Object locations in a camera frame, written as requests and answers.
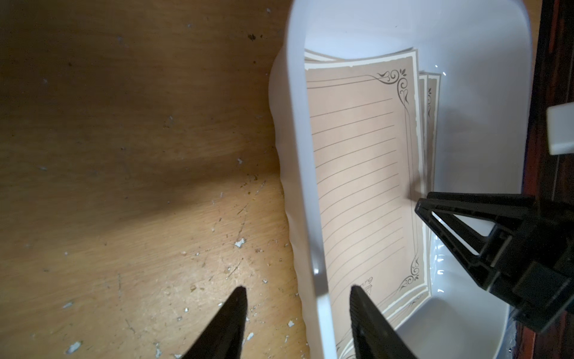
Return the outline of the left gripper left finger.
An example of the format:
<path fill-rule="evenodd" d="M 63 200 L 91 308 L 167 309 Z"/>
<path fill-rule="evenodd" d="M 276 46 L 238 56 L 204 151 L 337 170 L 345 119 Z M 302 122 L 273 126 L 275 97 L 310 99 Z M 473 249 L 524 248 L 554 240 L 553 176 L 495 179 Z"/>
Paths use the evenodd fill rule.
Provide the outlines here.
<path fill-rule="evenodd" d="M 236 287 L 191 348 L 181 358 L 240 358 L 247 311 L 247 290 L 242 286 Z"/>

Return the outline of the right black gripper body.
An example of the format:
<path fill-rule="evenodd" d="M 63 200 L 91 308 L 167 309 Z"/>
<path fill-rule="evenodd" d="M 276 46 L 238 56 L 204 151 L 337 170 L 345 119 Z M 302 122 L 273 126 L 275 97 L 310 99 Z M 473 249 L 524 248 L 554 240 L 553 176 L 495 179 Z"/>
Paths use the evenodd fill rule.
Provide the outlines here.
<path fill-rule="evenodd" d="M 490 266 L 489 293 L 512 317 L 541 333 L 573 311 L 573 205 L 550 200 L 506 206 L 496 219 L 502 240 Z"/>

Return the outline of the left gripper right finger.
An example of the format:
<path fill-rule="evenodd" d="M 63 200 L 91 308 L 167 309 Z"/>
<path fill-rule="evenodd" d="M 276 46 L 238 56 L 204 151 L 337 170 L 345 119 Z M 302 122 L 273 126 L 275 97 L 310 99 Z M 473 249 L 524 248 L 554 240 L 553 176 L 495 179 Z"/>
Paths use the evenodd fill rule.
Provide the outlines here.
<path fill-rule="evenodd" d="M 361 286 L 351 287 L 350 315 L 356 358 L 416 359 Z"/>

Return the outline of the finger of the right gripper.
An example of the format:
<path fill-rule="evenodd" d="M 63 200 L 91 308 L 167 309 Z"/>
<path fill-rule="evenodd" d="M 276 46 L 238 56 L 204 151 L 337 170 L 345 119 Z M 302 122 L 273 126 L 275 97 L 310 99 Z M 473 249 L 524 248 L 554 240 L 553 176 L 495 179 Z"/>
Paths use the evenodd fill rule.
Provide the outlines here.
<path fill-rule="evenodd" d="M 418 200 L 415 213 L 473 281 L 488 290 L 500 275 L 511 275 L 499 261 L 534 206 L 535 198 L 522 194 L 433 191 Z"/>

